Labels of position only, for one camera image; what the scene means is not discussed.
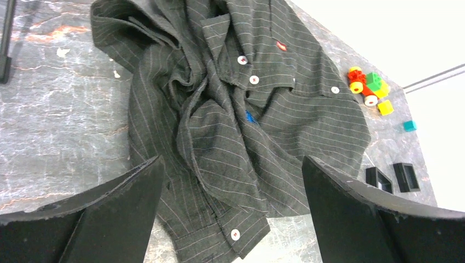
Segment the dark grey pinstriped shirt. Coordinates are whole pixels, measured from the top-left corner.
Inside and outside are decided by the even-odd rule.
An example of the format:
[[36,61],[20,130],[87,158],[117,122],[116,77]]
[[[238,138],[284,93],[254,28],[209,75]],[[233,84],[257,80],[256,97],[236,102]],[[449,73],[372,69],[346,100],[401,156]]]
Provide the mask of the dark grey pinstriped shirt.
[[165,160],[157,216],[179,262],[244,258],[269,218],[309,214],[306,156],[358,175],[364,114],[287,2],[95,1],[90,20],[133,75],[133,165]]

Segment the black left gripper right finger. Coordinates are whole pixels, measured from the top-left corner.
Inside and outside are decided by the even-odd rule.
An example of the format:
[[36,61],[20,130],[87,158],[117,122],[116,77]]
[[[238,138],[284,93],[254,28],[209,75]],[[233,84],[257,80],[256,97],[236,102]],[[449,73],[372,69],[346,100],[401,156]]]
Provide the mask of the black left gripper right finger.
[[417,203],[305,157],[323,262],[464,262],[464,213]]

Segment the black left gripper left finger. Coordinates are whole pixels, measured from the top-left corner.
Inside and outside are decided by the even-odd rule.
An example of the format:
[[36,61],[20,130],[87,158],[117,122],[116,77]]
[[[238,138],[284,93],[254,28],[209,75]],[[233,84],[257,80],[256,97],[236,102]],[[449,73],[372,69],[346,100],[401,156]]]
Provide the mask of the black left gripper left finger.
[[1,262],[143,262],[164,174],[153,157],[72,197],[1,215]]

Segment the blue round brooch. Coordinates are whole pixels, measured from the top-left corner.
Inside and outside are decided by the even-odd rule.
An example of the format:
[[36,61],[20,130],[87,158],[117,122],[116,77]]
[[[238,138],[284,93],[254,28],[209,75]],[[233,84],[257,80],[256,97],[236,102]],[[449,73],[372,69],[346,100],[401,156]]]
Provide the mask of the blue round brooch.
[[255,120],[255,118],[252,116],[252,114],[249,111],[246,111],[246,119],[253,124],[258,125],[258,122]]

